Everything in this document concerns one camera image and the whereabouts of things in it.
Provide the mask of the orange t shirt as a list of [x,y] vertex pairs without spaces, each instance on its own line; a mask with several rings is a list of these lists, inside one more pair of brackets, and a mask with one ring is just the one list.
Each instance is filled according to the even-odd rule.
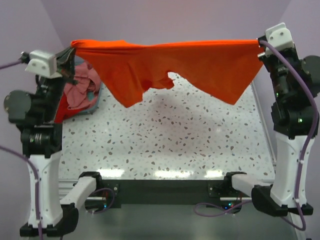
[[124,107],[143,99],[149,89],[171,89],[176,73],[197,89],[235,104],[262,67],[258,41],[210,40],[155,45],[78,39],[76,55],[90,63]]

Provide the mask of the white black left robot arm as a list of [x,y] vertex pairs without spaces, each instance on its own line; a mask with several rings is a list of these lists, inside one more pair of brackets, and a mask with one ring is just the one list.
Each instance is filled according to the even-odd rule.
[[58,237],[72,233],[86,199],[104,190],[96,171],[83,172],[70,192],[59,196],[59,164],[63,126],[55,123],[66,83],[76,84],[76,50],[52,54],[22,52],[19,62],[35,75],[36,92],[13,90],[4,99],[8,120],[20,131],[22,154],[30,175],[30,215],[19,230],[22,237]]

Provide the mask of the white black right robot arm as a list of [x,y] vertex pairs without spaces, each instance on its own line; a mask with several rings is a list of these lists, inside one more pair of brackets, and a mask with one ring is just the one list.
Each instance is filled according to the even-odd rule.
[[299,58],[293,41],[276,46],[270,38],[260,37],[258,43],[263,48],[258,58],[270,74],[275,96],[271,107],[277,142],[275,178],[267,184],[244,172],[229,172],[222,189],[230,197],[238,192],[250,196],[256,210],[272,217],[310,216],[313,207],[306,199],[305,180],[308,152],[320,122],[315,103],[320,58]]

